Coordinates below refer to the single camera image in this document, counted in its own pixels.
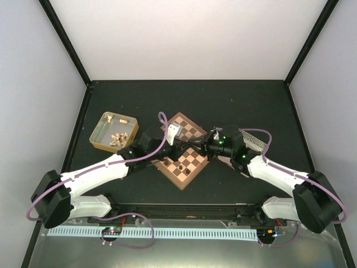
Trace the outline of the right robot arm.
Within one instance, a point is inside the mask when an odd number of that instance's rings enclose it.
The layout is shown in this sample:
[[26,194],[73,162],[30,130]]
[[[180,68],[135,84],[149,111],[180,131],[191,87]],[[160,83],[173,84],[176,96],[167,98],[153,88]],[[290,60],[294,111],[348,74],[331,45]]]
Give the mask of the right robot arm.
[[228,125],[188,140],[188,144],[209,160],[223,157],[233,169],[260,179],[289,195],[270,197],[254,210],[254,220],[260,225],[282,218],[303,224],[314,233],[321,233],[329,224],[347,220],[343,202],[326,176],[318,171],[305,173],[278,164],[266,157],[270,144],[261,151],[252,149],[244,137],[247,128]]

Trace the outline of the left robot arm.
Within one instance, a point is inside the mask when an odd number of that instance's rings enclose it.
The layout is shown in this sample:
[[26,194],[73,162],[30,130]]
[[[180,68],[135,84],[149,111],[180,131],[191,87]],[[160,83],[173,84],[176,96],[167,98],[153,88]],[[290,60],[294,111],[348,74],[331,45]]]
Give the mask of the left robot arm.
[[115,222],[120,210],[104,194],[86,193],[105,183],[123,179],[145,169],[152,161],[178,155],[174,139],[182,127],[170,124],[165,130],[153,128],[144,132],[138,141],[120,149],[109,158],[77,171],[58,174],[47,172],[31,197],[31,209],[45,228],[57,227],[71,218],[98,217]]

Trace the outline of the wooden chess board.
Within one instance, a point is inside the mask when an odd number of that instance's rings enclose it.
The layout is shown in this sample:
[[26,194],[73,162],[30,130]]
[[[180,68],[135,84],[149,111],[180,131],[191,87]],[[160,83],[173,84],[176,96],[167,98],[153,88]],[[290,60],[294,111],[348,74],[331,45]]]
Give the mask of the wooden chess board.
[[[178,137],[182,141],[188,141],[190,138],[200,137],[207,134],[204,129],[181,112],[174,115],[168,122],[178,123],[183,127],[183,130]],[[170,162],[167,166],[164,164],[165,159]],[[203,157],[195,152],[194,149],[187,148],[176,162],[173,162],[170,158],[166,157],[162,161],[153,161],[152,163],[178,188],[183,190],[209,162],[206,156]],[[189,175],[186,174],[187,169],[191,170]]]

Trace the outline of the light chess pieces pile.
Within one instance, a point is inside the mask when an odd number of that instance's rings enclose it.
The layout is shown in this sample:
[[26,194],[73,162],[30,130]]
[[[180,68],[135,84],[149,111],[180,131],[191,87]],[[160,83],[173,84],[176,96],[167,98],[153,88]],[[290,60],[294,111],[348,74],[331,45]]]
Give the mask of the light chess pieces pile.
[[[113,123],[113,116],[107,116],[107,122],[108,123]],[[128,124],[128,121],[126,119],[120,119],[119,123],[121,124]],[[112,137],[112,142],[110,142],[110,146],[119,146],[119,147],[124,147],[127,144],[128,141],[128,134],[126,132],[122,133],[116,133],[115,135],[111,135]]]

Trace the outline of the pink tin box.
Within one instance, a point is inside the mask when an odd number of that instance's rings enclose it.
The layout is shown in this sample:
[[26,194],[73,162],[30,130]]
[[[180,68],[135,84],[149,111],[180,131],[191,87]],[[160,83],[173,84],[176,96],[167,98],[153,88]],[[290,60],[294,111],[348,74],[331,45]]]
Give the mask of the pink tin box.
[[219,133],[218,160],[246,177],[250,177],[248,165],[263,149],[244,139],[244,133],[237,128],[223,128]]

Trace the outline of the yellow tin box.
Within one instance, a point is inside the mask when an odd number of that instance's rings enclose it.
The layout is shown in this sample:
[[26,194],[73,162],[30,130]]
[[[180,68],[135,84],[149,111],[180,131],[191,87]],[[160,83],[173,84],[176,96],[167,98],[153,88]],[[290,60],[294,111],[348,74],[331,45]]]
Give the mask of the yellow tin box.
[[[107,116],[113,116],[113,123],[107,122]],[[126,119],[128,124],[119,123],[120,119]],[[89,141],[96,149],[116,153],[120,149],[130,145],[139,129],[138,121],[134,117],[125,116],[122,114],[117,114],[113,112],[105,112],[100,118],[98,124],[94,128]],[[116,133],[126,132],[128,134],[128,141],[124,147],[114,146],[111,147],[109,144],[112,142],[111,135]]]

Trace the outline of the black frame rail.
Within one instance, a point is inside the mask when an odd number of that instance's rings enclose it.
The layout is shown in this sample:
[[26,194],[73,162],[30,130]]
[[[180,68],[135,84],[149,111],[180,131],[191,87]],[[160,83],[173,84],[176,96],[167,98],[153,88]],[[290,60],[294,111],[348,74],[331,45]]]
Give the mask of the black frame rail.
[[57,205],[35,206],[40,220],[46,228],[54,228],[68,219],[88,218],[90,222],[116,222],[124,217],[147,219],[195,219],[236,221],[244,226],[271,226],[277,219],[298,221],[305,226],[325,228],[340,213],[341,207],[331,201],[324,204],[264,203],[253,205],[148,205],[148,204],[107,204],[95,200],[71,205],[67,200]]

